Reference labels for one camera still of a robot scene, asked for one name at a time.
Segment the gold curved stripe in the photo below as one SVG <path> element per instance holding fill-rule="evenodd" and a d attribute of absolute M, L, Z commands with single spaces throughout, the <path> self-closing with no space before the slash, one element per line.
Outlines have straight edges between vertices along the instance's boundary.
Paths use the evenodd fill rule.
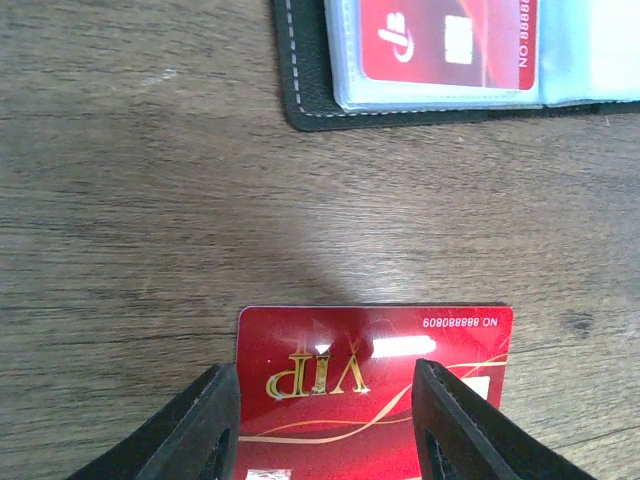
<path fill-rule="evenodd" d="M 320 445 L 323 443 L 331 443 L 337 442 L 338 440 L 344 440 L 345 438 L 349 438 L 353 435 L 356 435 L 367 428 L 371 427 L 378 423 L 382 418 L 384 418 L 392 409 L 395 407 L 402 396 L 407 393 L 407 390 L 411 388 L 411 384 L 407 385 L 405 388 L 400 390 L 395 397 L 391 399 L 389 403 L 387 403 L 382 410 L 380 410 L 375 417 L 373 417 L 370 421 L 362 425 L 360 428 L 356 428 L 352 432 L 345 433 L 342 435 L 337 435 L 335 437 L 328 438 L 287 438 L 287 437 L 261 437 L 261 436 L 241 436 L 238 437 L 238 440 L 241 442 L 259 442 L 259 443 L 286 443 L 286 444 L 298 444 L 298 445 Z"/>
<path fill-rule="evenodd" d="M 411 416 L 400 418 L 398 420 L 386 420 L 384 422 L 377 422 L 376 425 L 392 425 L 394 423 L 406 422 L 407 420 L 411 420 Z M 262 432 L 256 435 L 256 437 L 262 437 L 267 435 L 268 433 L 277 432 L 280 430 L 286 430 L 288 428 L 300 427 L 302 425 L 314 425 L 318 423 L 335 423 L 340 425 L 366 425 L 368 422 L 357 422 L 352 420 L 309 420 L 307 422 L 296 422 L 290 423 L 288 425 L 282 425 L 280 427 L 272 428 L 271 430 L 267 430 L 266 432 Z"/>

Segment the white logo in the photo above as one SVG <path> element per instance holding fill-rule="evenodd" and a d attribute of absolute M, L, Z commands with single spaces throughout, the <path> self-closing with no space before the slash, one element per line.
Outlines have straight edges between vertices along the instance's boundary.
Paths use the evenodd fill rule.
<path fill-rule="evenodd" d="M 405 26 L 402 13 L 396 12 L 387 15 L 387 29 L 379 29 L 378 36 L 382 40 L 393 43 L 393 54 L 400 63 L 407 63 L 413 57 L 415 45 L 413 38 L 411 38 L 411 32 Z"/>

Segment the vip card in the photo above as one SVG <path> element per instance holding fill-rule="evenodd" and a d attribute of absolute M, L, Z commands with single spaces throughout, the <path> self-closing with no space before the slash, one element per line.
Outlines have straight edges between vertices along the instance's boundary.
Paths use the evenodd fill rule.
<path fill-rule="evenodd" d="M 251 307 L 240 316 L 234 478 L 420 478 L 416 360 L 438 361 L 498 407 L 507 307 Z"/>
<path fill-rule="evenodd" d="M 529 90 L 538 0 L 360 0 L 371 80 Z"/>

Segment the wood grain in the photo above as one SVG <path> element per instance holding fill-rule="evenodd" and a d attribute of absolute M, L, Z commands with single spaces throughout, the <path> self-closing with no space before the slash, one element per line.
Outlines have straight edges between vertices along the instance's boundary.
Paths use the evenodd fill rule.
<path fill-rule="evenodd" d="M 499 301 L 504 411 L 640 478 L 640 116 L 300 134 L 267 2 L 2 10 L 0 477 L 122 439 L 245 305 Z"/>

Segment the black leather wallet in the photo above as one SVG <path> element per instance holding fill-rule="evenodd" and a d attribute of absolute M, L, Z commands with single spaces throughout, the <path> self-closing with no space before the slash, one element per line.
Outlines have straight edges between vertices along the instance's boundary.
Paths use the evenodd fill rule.
<path fill-rule="evenodd" d="M 282 95 L 287 118 L 301 131 L 480 122 L 512 117 L 640 112 L 640 102 L 523 110 L 345 113 L 333 97 L 323 0 L 273 0 Z"/>

